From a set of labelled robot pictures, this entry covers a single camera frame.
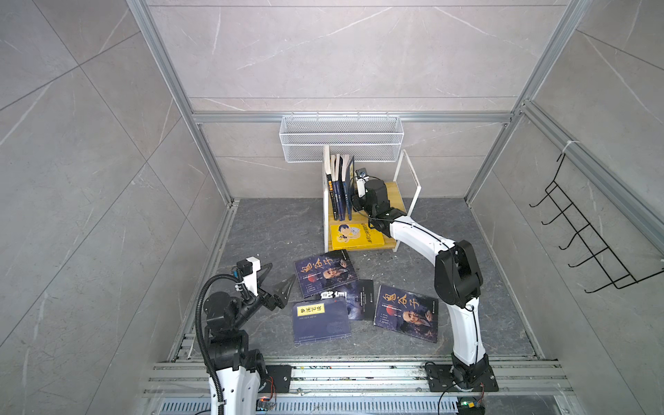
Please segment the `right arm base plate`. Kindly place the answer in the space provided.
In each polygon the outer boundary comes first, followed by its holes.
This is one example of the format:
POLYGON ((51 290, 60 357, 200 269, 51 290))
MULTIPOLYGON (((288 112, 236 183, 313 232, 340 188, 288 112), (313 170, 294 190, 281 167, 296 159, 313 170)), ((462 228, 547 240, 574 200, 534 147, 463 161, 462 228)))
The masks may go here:
POLYGON ((423 366, 430 391, 442 392, 498 392, 499 386, 493 368, 482 361, 467 367, 463 363, 423 366))

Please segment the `dark portrait book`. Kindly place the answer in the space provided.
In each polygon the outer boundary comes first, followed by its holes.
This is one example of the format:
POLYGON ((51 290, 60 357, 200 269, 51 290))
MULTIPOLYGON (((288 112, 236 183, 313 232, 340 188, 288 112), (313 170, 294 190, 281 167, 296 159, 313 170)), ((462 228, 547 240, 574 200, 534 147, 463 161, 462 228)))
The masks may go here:
POLYGON ((345 249, 299 259, 294 266, 304 298, 314 297, 358 280, 349 252, 345 249))
POLYGON ((381 285, 375 301, 373 324, 377 328, 437 343, 439 300, 381 285))

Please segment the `dark book pages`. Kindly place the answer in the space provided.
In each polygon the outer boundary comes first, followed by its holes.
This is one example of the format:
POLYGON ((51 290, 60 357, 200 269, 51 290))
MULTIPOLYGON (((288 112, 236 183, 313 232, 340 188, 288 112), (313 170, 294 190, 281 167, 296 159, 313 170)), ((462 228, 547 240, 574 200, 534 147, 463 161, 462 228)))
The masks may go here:
POLYGON ((330 167, 331 167, 331 188, 333 195, 331 197, 332 202, 333 202, 333 210, 335 212, 334 217, 336 221, 340 221, 341 219, 341 209, 340 209, 340 202, 339 202, 339 192, 338 192, 338 175, 337 175, 337 156, 333 154, 330 157, 330 167))

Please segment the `blue book yellow label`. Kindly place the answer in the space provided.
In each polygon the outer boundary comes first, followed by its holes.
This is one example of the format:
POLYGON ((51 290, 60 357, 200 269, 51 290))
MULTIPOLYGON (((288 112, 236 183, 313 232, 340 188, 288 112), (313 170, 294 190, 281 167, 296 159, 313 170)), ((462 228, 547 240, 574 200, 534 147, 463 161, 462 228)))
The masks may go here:
POLYGON ((352 205, 352 197, 354 195, 353 176, 354 176, 354 157, 351 155, 345 155, 343 159, 342 182, 345 193, 346 213, 349 221, 353 219, 353 205, 352 205))

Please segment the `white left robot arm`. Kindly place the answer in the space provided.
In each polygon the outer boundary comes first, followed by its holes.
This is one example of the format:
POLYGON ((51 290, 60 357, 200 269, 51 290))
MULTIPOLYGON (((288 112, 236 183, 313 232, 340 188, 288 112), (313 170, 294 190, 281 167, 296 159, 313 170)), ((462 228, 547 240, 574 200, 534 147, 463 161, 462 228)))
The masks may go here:
POLYGON ((290 385, 286 366, 271 375, 263 354, 249 348, 244 324, 260 309, 285 309, 294 276, 262 287, 273 265, 254 257, 242 259, 230 273, 210 277, 195 304, 195 338, 207 372, 211 414, 268 413, 277 406, 278 392, 290 385))

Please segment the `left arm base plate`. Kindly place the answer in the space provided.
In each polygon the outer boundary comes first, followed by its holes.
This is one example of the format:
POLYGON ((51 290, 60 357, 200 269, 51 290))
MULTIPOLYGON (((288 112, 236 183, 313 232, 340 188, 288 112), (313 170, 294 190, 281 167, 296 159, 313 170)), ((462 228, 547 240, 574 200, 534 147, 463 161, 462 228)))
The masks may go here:
POLYGON ((270 365, 266 366, 267 377, 261 380, 259 385, 259 394, 288 394, 292 383, 292 369, 290 365, 270 365))

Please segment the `navy book yin-yang cover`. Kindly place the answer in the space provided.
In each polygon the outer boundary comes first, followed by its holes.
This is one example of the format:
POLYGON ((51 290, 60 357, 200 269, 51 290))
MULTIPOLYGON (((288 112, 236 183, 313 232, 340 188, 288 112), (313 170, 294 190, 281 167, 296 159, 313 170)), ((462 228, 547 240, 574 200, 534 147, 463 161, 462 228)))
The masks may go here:
POLYGON ((343 155, 337 154, 337 176, 339 183, 339 221, 345 221, 347 216, 347 203, 346 203, 346 190, 345 190, 345 173, 344 173, 344 158, 343 155))

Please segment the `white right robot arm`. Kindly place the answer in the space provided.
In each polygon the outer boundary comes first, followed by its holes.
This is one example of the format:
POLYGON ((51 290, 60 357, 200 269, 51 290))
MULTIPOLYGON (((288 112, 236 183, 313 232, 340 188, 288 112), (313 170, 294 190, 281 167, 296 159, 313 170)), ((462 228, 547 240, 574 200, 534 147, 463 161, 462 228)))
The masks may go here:
POLYGON ((351 186, 350 203, 354 211, 368 218, 370 228, 411 247, 433 264, 433 287, 451 318, 453 385, 460 390, 478 385, 490 363, 479 319, 483 277, 470 242, 446 239, 393 207, 387 185, 373 176, 362 177, 351 186))

